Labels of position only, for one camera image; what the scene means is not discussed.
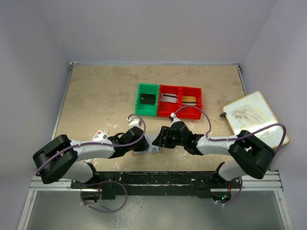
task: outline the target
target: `object in bin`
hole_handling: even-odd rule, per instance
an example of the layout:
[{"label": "object in bin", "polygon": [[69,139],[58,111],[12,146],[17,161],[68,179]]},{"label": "object in bin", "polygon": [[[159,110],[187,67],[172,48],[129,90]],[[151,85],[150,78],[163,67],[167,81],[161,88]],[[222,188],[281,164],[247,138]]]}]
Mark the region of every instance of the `object in bin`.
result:
[{"label": "object in bin", "polygon": [[142,93],[140,103],[141,104],[155,104],[155,94]]},{"label": "object in bin", "polygon": [[171,102],[171,103],[178,103],[178,96],[172,93],[162,93],[161,94],[161,101],[162,102]]},{"label": "object in bin", "polygon": [[[153,94],[151,96],[155,103],[144,103],[144,94]],[[159,98],[159,85],[140,83],[138,87],[138,93],[135,101],[135,113],[139,115],[157,116]]]},{"label": "object in bin", "polygon": [[196,97],[182,96],[182,104],[196,105]]}]

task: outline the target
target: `white wall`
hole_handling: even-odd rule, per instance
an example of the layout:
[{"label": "white wall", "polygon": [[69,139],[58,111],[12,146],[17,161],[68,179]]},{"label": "white wall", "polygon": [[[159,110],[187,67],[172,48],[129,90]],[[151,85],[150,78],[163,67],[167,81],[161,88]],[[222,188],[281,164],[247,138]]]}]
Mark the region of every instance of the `white wall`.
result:
[{"label": "white wall", "polygon": [[69,64],[36,0],[0,0],[0,229],[17,229]]},{"label": "white wall", "polygon": [[294,226],[307,226],[307,1],[278,0],[243,63],[248,92],[260,90],[288,129],[279,169]]},{"label": "white wall", "polygon": [[39,0],[70,61],[238,63],[277,0]]}]

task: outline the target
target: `beige marble surface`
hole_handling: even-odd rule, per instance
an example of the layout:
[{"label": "beige marble surface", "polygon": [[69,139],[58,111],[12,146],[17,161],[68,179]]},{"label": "beige marble surface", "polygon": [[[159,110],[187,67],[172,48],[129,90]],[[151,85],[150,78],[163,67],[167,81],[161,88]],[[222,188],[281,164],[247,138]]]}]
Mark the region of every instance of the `beige marble surface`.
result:
[{"label": "beige marble surface", "polygon": [[[202,88],[204,111],[211,119],[212,136],[232,135],[225,118],[219,115],[224,105],[244,96],[235,66],[76,66],[60,116],[56,136],[66,134],[74,140],[90,140],[97,130],[110,135],[126,132],[127,116],[135,111],[139,83],[181,85]],[[158,134],[169,126],[166,117],[143,116],[147,135]],[[204,134],[206,118],[183,119],[193,133]],[[162,153],[115,159],[98,159],[99,171],[211,171],[229,156],[193,156],[182,147]]]}]

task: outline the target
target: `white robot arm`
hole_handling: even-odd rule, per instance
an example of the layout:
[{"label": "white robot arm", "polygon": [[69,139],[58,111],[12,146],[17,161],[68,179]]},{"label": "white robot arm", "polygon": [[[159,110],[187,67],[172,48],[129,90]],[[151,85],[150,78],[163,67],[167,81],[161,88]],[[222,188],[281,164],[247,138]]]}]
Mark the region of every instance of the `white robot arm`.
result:
[{"label": "white robot arm", "polygon": [[[176,115],[170,117],[171,126],[163,126],[153,145],[165,148],[183,146],[192,155],[231,155],[234,161],[221,164],[216,170],[219,179],[226,182],[243,175],[263,178],[272,159],[274,150],[254,135],[237,140],[249,134],[241,131],[237,136],[209,138],[204,134],[193,134]],[[97,171],[90,163],[79,161],[93,158],[116,158],[126,152],[144,151],[149,145],[141,129],[142,119],[129,120],[129,130],[114,136],[106,135],[102,141],[82,142],[69,140],[60,135],[36,152],[33,160],[38,168],[36,175],[49,184],[61,178],[82,183],[88,182]]]}]

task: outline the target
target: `whiteboard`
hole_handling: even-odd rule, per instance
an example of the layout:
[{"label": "whiteboard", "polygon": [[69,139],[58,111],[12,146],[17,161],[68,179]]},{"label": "whiteboard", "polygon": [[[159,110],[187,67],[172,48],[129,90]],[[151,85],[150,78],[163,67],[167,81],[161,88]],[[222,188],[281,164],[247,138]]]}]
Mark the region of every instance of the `whiteboard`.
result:
[{"label": "whiteboard", "polygon": [[[255,91],[231,104],[224,106],[226,118],[235,135],[241,130],[249,132],[257,131],[260,128],[278,123],[273,111],[269,107],[262,93]],[[255,134],[260,140],[271,148],[278,146],[283,135],[280,126],[274,126]],[[288,136],[285,137],[283,144],[288,143]]]}]

